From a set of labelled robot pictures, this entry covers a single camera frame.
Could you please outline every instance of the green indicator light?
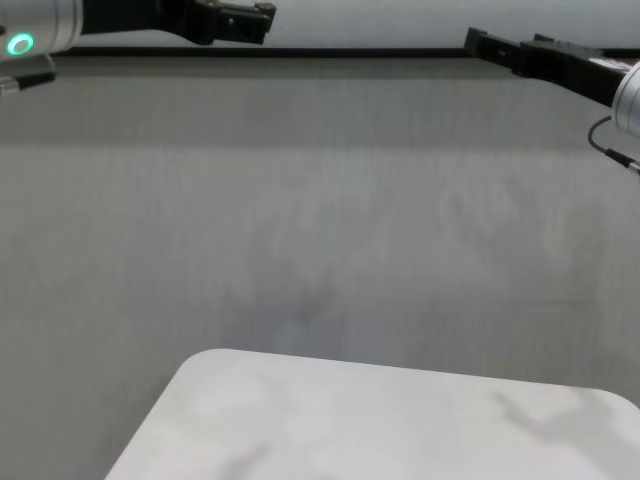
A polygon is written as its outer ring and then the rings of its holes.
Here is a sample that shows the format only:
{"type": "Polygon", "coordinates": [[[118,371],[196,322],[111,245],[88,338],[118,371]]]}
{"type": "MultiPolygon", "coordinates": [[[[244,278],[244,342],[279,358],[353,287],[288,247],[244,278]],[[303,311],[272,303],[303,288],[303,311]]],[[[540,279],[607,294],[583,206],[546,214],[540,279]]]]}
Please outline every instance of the green indicator light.
{"type": "Polygon", "coordinates": [[[19,55],[29,53],[33,50],[35,44],[36,40],[33,38],[33,35],[29,35],[28,33],[19,33],[9,40],[9,43],[7,44],[7,52],[9,55],[17,57],[19,55]]]}

